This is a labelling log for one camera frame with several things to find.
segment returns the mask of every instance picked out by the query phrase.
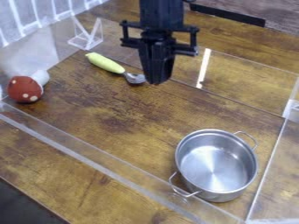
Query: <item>stainless steel pot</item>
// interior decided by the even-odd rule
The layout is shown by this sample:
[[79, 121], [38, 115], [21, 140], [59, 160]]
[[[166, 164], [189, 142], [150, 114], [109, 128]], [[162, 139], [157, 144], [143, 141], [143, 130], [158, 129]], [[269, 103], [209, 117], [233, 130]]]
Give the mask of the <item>stainless steel pot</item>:
[[[253, 139], [253, 148], [238, 134]], [[234, 134], [219, 129], [193, 132], [175, 152], [177, 166], [191, 193], [183, 193], [173, 184], [178, 172], [170, 177], [173, 189], [183, 197], [197, 195], [213, 202], [234, 200], [258, 175], [257, 147], [255, 138], [243, 131]]]

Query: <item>floor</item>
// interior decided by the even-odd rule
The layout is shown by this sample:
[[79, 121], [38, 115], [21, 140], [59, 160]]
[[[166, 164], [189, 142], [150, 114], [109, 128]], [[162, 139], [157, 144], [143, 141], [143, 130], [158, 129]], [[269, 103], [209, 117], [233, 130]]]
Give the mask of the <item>floor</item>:
[[266, 19], [266, 27], [299, 36], [298, 0], [197, 0], [197, 4]]
[[0, 179], [2, 224], [67, 224]]

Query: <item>white stand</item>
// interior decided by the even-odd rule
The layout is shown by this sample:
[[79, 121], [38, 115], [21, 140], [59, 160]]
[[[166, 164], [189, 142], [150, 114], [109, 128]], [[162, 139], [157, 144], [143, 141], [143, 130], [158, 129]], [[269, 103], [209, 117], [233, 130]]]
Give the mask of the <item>white stand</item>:
[[73, 21], [75, 25], [75, 37], [69, 41], [69, 44], [77, 46], [82, 50], [90, 50], [105, 40], [102, 20], [98, 18], [91, 34], [89, 34], [81, 21], [75, 17], [73, 17]]

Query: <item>pot handle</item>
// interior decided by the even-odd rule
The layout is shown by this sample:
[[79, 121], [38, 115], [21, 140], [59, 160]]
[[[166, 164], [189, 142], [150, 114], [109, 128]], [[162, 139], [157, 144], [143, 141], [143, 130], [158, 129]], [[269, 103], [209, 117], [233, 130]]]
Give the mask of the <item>pot handle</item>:
[[178, 174], [178, 171], [174, 173], [174, 175], [170, 177], [169, 179], [169, 182], [171, 184], [171, 187], [173, 187], [173, 190], [179, 193], [185, 198], [190, 198], [193, 195], [195, 195], [197, 193], [202, 193], [202, 191], [198, 191], [198, 192], [194, 192], [194, 193], [183, 193], [183, 191], [179, 190], [179, 188], [177, 189], [175, 186], [174, 186], [174, 182], [173, 182], [173, 179], [175, 177], [175, 175]]
[[250, 137], [253, 139], [253, 141], [255, 142], [255, 146], [253, 148], [253, 151], [254, 151], [257, 149], [257, 147], [258, 147], [258, 140], [245, 131], [238, 131], [238, 132], [234, 133], [234, 135], [237, 135], [237, 134], [243, 134], [243, 135], [246, 135], [247, 137]]

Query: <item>wooden table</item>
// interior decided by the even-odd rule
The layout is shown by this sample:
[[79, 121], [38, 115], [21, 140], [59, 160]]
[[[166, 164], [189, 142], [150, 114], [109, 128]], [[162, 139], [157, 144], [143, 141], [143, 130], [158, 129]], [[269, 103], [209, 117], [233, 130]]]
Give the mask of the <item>wooden table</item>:
[[[135, 19], [137, 1], [111, 0], [91, 14], [115, 20]], [[206, 35], [215, 35], [210, 30], [218, 30], [218, 25], [242, 27], [247, 33], [261, 32], [262, 40], [273, 32], [187, 13], [191, 23], [195, 18], [205, 18], [203, 27], [210, 27], [202, 31], [202, 39], [207, 43], [210, 38]], [[218, 41], [209, 47], [215, 46], [231, 53], [245, 49], [237, 47], [237, 36], [223, 38], [221, 33], [217, 34]], [[242, 38], [241, 42], [251, 46], [251, 51], [243, 52], [242, 56], [249, 59], [257, 57], [259, 62], [266, 59], [266, 63], [277, 57], [282, 62], [277, 64], [280, 67], [292, 65], [290, 70], [296, 69], [298, 64], [289, 59], [290, 52], [280, 49], [286, 49], [286, 45], [274, 43], [277, 39], [298, 42], [298, 38], [284, 33], [277, 35], [280, 37], [268, 39], [272, 47], [258, 47], [247, 43], [249, 37]], [[259, 58], [254, 51], [263, 51], [265, 56]], [[122, 77], [94, 67], [85, 54], [78, 52], [51, 69], [51, 82], [41, 101], [33, 105], [15, 104], [10, 99], [6, 102], [165, 180], [175, 171], [174, 150], [183, 136], [207, 128], [230, 132], [245, 130], [261, 142], [257, 150], [259, 174], [241, 198], [217, 206], [246, 219], [285, 119], [175, 80], [161, 86], [129, 86]], [[141, 73], [137, 68], [126, 68]], [[191, 222], [11, 125], [3, 122], [0, 125], [2, 177], [70, 222]]]

